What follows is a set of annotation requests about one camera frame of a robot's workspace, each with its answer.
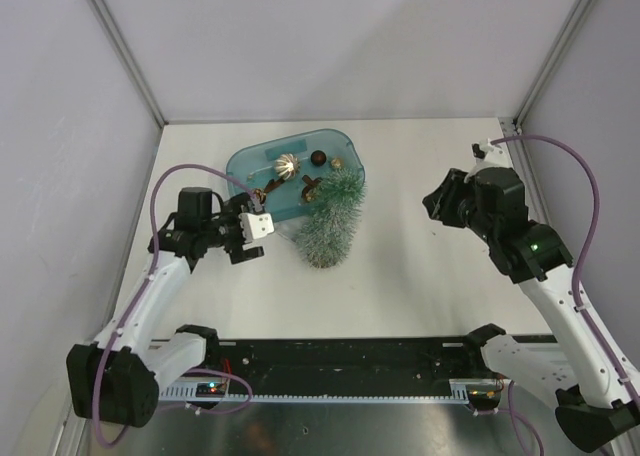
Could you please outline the clear battery box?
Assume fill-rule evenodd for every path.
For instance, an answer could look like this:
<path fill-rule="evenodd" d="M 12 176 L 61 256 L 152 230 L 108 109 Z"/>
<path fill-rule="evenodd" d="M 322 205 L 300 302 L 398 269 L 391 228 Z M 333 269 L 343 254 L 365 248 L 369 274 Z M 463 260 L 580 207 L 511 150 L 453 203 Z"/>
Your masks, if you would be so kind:
<path fill-rule="evenodd" d="M 280 225 L 276 228 L 276 233 L 282 238 L 288 241 L 294 242 L 296 238 L 297 230 L 287 225 L 285 226 Z"/>

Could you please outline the small frosted christmas tree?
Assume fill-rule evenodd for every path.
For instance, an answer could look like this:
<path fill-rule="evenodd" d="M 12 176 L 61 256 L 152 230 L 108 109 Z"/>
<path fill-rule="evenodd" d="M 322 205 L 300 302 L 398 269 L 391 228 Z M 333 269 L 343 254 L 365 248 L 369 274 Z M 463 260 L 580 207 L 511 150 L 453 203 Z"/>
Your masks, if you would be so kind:
<path fill-rule="evenodd" d="M 349 168 L 333 170 L 313 190 L 308 219 L 295 238 L 302 259 L 316 269 L 342 264 L 348 257 L 362 214 L 366 184 Z"/>

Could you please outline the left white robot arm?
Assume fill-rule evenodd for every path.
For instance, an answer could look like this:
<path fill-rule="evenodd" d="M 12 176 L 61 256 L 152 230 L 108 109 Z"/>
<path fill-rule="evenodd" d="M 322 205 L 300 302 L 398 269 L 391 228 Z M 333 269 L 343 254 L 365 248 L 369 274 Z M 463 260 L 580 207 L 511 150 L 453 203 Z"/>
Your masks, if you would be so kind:
<path fill-rule="evenodd" d="M 77 416 L 140 428 L 177 379 L 221 368 L 218 334 L 212 328 L 184 324 L 168 342 L 151 345 L 165 310 L 209 250 L 223 249 L 233 264 L 264 254 L 256 242 L 273 232 L 271 215 L 247 193 L 215 211 L 218 199 L 207 188 L 179 192 L 177 209 L 151 238 L 147 267 L 123 307 L 91 343 L 69 351 L 66 367 Z"/>

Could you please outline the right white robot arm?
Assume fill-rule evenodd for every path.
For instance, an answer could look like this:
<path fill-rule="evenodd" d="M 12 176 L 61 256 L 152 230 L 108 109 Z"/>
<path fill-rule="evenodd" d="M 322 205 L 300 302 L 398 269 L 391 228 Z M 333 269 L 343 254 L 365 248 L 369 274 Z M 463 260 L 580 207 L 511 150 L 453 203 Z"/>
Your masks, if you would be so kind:
<path fill-rule="evenodd" d="M 487 324 L 468 334 L 473 345 L 461 352 L 463 369 L 473 377 L 497 372 L 522 386 L 587 453 L 638 427 L 639 370 L 574 283 L 576 268 L 558 233 L 529 218 L 515 170 L 452 168 L 423 205 L 431 219 L 467 228 L 487 245 L 491 261 L 534 304 L 566 358 L 564 366 L 554 365 Z"/>

